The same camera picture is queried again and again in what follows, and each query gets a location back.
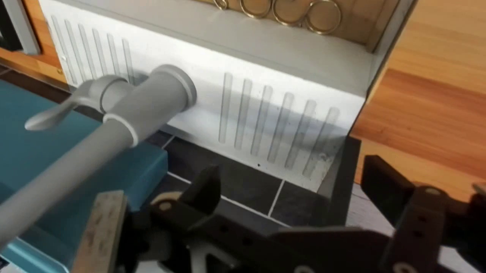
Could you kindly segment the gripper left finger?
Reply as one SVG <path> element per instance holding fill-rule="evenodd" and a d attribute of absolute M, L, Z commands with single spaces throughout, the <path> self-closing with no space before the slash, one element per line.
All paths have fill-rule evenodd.
<path fill-rule="evenodd" d="M 122 191 L 96 195 L 72 273 L 115 273 L 127 207 Z"/>

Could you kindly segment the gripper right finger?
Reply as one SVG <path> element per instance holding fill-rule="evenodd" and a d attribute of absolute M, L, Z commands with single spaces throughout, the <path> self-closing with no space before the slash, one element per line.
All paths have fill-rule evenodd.
<path fill-rule="evenodd" d="M 415 185 L 383 157 L 365 157 L 362 189 L 396 227 L 380 267 L 389 273 L 447 273 L 443 245 L 486 270 L 486 195 L 468 201 L 432 185 Z"/>

